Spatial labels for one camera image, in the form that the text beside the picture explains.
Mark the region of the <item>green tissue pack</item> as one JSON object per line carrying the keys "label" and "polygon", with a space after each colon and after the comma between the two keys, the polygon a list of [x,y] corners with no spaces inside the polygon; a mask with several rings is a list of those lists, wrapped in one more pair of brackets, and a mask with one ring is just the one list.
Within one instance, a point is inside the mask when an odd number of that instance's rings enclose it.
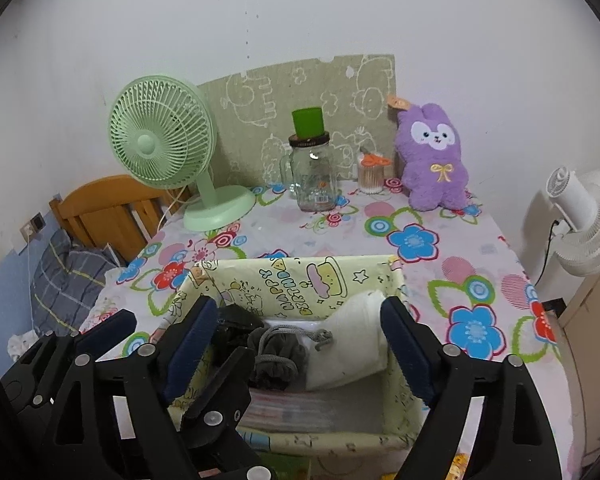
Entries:
{"label": "green tissue pack", "polygon": [[279,480],[310,480],[311,459],[304,456],[293,456],[258,452],[262,464],[272,469]]}

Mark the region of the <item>clear plastic bag pack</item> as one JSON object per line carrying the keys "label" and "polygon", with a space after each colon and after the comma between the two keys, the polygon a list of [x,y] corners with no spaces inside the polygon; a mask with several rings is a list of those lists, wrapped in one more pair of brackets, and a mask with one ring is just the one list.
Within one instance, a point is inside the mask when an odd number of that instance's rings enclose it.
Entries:
{"label": "clear plastic bag pack", "polygon": [[251,401],[240,424],[273,432],[333,432],[336,413],[327,400],[314,393],[250,390]]}

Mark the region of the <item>floral tablecloth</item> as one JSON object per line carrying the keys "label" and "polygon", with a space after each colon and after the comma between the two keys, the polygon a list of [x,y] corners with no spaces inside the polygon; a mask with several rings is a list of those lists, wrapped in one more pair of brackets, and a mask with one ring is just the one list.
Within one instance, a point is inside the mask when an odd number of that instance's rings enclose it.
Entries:
{"label": "floral tablecloth", "polygon": [[121,309],[137,319],[112,358],[158,337],[201,294],[262,318],[309,323],[358,292],[380,290],[468,356],[519,356],[550,419],[562,476],[577,477],[568,380],[550,318],[478,200],[419,212],[396,180],[376,195],[343,183],[336,207],[321,214],[301,211],[278,184],[254,195],[249,214],[216,230],[194,233],[170,220],[124,268],[107,273],[85,326]]}

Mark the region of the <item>toothpick jar orange lid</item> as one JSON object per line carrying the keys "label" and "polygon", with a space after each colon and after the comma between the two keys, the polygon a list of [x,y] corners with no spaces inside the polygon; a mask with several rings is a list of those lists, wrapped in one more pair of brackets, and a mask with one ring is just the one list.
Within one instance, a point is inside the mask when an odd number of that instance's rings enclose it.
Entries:
{"label": "toothpick jar orange lid", "polygon": [[365,194],[378,194],[384,189],[385,173],[390,159],[368,151],[358,153],[358,188]]}

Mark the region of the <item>wall power outlet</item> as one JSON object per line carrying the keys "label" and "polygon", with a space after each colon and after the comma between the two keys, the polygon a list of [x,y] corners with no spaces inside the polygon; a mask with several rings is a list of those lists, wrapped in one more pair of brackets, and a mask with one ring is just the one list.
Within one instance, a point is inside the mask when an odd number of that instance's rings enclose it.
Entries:
{"label": "wall power outlet", "polygon": [[46,221],[43,215],[38,212],[20,228],[20,234],[24,242],[29,244],[45,226]]}

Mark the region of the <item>black plastic bag bundle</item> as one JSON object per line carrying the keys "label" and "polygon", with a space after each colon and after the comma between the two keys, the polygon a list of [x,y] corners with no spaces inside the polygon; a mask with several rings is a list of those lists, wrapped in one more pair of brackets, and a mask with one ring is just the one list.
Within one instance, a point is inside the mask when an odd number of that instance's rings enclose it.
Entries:
{"label": "black plastic bag bundle", "polygon": [[238,304],[228,304],[219,308],[218,330],[224,334],[249,335],[263,326],[264,323],[257,315],[239,307]]}

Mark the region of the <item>yellow cartoon fabric box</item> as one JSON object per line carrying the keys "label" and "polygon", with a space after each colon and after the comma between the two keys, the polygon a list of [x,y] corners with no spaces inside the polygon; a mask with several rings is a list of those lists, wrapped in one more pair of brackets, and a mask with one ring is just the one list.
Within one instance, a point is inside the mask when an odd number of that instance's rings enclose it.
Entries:
{"label": "yellow cartoon fabric box", "polygon": [[194,301],[218,305],[204,362],[176,410],[201,392],[239,346],[256,356],[251,402],[238,425],[256,450],[297,456],[375,455],[409,448],[422,426],[414,397],[380,327],[380,305],[405,299],[385,255],[226,260],[186,266],[162,326]]}

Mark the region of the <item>purple plush bunny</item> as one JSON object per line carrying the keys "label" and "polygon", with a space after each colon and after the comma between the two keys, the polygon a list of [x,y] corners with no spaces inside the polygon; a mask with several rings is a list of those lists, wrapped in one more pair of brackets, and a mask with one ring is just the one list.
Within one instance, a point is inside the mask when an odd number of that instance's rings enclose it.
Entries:
{"label": "purple plush bunny", "polygon": [[394,146],[403,162],[401,182],[418,211],[438,207],[464,209],[468,204],[468,171],[462,144],[444,109],[434,103],[396,109]]}

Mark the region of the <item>yellow cartoon tissue pack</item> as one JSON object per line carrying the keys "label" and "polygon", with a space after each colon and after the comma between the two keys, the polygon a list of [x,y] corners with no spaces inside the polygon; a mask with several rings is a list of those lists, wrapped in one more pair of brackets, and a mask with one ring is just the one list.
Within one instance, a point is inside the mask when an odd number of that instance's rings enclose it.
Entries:
{"label": "yellow cartoon tissue pack", "polygon": [[450,466],[448,473],[446,474],[445,480],[462,480],[466,472],[469,462],[469,455],[467,453],[457,453]]}

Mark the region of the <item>glass mason jar mug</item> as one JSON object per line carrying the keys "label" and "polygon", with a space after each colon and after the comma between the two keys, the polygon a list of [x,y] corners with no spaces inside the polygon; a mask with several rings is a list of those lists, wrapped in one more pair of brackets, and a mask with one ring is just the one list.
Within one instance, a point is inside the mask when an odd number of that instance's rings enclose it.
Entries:
{"label": "glass mason jar mug", "polygon": [[283,185],[294,194],[305,212],[324,212],[336,207],[337,178],[332,163],[330,136],[324,132],[313,138],[289,138],[290,152],[279,161]]}

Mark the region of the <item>green cup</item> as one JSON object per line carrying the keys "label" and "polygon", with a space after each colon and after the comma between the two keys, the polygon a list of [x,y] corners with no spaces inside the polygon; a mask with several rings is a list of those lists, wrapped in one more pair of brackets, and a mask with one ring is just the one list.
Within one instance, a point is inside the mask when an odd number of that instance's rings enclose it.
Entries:
{"label": "green cup", "polygon": [[291,113],[294,133],[300,140],[313,139],[325,133],[321,107],[306,107]]}

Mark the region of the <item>white cloth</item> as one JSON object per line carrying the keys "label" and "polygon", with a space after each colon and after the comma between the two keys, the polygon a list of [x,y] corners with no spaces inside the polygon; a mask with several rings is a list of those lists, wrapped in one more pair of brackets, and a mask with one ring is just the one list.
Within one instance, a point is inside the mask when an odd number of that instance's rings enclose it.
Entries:
{"label": "white cloth", "polygon": [[35,330],[10,336],[7,341],[7,353],[12,362],[17,362],[39,339],[40,337]]}
{"label": "white cloth", "polygon": [[380,326],[380,290],[349,298],[320,324],[332,334],[327,344],[314,344],[308,354],[309,391],[341,387],[386,369],[388,344]]}

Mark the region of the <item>grey sock bundle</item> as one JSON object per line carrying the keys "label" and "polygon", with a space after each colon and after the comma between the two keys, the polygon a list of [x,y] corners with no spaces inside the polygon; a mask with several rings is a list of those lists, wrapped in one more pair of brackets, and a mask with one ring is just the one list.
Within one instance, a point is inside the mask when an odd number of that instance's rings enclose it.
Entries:
{"label": "grey sock bundle", "polygon": [[293,325],[268,325],[257,328],[247,338],[254,354],[250,387],[268,391],[284,391],[306,371],[309,350],[301,342],[306,337],[320,352],[334,342],[330,330],[306,330]]}

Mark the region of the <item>grey plaid pillow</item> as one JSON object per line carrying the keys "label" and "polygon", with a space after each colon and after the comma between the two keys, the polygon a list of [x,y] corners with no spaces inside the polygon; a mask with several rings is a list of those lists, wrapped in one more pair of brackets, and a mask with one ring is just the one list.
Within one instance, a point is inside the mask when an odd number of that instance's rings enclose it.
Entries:
{"label": "grey plaid pillow", "polygon": [[73,335],[106,285],[105,274],[122,259],[110,245],[85,247],[64,229],[57,230],[36,266],[30,283],[33,329]]}

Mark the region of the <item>white crumpled cloth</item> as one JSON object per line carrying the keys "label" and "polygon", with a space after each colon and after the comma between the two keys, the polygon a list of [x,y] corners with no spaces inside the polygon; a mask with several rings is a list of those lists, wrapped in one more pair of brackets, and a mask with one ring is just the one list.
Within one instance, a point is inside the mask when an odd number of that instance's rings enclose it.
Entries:
{"label": "white crumpled cloth", "polygon": [[7,341],[7,353],[12,362],[17,362],[39,339],[40,337],[35,330],[10,336]]}

